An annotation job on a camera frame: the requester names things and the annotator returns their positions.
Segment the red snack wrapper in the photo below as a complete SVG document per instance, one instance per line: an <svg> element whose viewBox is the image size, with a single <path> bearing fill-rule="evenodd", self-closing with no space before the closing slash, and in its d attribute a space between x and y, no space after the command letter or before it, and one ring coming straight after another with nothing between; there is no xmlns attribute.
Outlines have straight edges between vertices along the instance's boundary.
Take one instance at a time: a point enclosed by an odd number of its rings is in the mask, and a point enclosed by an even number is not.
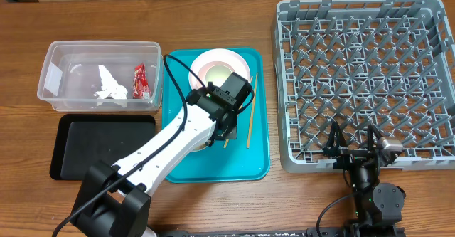
<svg viewBox="0 0 455 237"><path fill-rule="evenodd" d="M150 96L151 92L146 78L146 69L145 65L142 63L134 69L133 98L149 99Z"/></svg>

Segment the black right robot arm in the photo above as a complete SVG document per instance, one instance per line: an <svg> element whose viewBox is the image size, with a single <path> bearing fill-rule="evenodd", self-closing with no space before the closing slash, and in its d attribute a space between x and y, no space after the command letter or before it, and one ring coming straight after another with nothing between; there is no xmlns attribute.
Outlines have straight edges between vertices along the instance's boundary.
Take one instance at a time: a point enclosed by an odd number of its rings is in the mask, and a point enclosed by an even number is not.
<svg viewBox="0 0 455 237"><path fill-rule="evenodd" d="M332 157L334 169L343 172L345 183L352 193L331 202L318 216L316 232L323 235L321 219L336 204L352 198L356 218L347 220L341 228L329 236L371 237L404 236L405 230L396 227L402 220L402 208L406 193L394 184L380 181L380 170L392 164L401 155L404 147L400 141L382 135L374 125L368 125L364 149L349 149L341 127L336 121L331 124L323 155Z"/></svg>

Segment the white bowl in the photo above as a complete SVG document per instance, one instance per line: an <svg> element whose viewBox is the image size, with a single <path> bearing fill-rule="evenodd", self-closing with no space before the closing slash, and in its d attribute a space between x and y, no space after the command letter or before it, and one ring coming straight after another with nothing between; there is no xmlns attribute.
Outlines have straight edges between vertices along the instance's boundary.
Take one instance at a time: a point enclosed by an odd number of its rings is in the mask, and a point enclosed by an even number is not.
<svg viewBox="0 0 455 237"><path fill-rule="evenodd" d="M208 145L206 143L202 143L199 146L195 147L193 149L193 152L199 152L199 151L204 150L205 148L208 148Z"/></svg>

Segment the white paper cup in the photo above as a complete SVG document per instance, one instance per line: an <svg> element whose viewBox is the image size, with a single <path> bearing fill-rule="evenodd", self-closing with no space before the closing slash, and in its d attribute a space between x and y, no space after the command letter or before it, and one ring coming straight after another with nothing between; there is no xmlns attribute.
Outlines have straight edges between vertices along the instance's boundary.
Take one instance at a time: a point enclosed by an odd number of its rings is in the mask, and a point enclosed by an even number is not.
<svg viewBox="0 0 455 237"><path fill-rule="evenodd" d="M221 87L232 72L233 70L230 66L222 63L215 63L207 70L207 73L205 74L205 82L206 84L212 83L215 86Z"/></svg>

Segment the white napkin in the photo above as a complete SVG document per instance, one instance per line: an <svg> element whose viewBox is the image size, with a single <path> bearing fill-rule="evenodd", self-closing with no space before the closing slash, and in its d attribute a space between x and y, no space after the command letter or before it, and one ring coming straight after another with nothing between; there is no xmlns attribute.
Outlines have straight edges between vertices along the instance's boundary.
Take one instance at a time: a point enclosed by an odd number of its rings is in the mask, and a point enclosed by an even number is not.
<svg viewBox="0 0 455 237"><path fill-rule="evenodd" d="M127 103L124 100L127 99L128 90L113 78L104 65L98 65L98 68L102 85L94 96L98 100L113 99L115 104L125 108Z"/></svg>

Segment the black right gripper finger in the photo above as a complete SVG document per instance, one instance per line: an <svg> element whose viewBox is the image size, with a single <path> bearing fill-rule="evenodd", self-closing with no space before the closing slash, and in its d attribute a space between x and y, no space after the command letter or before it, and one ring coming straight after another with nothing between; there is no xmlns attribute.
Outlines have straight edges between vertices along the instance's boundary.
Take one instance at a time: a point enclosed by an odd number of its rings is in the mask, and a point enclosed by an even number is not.
<svg viewBox="0 0 455 237"><path fill-rule="evenodd" d="M383 135L373 124L368 125L367 128L367 150L369 152L378 152L382 149L381 139Z"/></svg>
<svg viewBox="0 0 455 237"><path fill-rule="evenodd" d="M331 123L331 131L328 136L328 140L326 143L326 149L329 150L336 150L340 147L347 147L346 139L343 136L343 132L339 126L339 124L333 120Z"/></svg>

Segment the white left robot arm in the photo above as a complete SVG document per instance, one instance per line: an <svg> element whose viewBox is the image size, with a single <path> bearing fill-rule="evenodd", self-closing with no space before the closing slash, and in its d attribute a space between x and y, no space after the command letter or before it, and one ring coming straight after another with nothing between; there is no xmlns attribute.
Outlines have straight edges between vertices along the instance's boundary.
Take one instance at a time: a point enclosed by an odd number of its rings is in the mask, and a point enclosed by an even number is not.
<svg viewBox="0 0 455 237"><path fill-rule="evenodd" d="M155 236L148 226L157 187L190 152L216 140L234 139L237 116L253 91L231 74L220 86L189 92L177 116L144 146L109 165L87 171L70 222L86 236Z"/></svg>

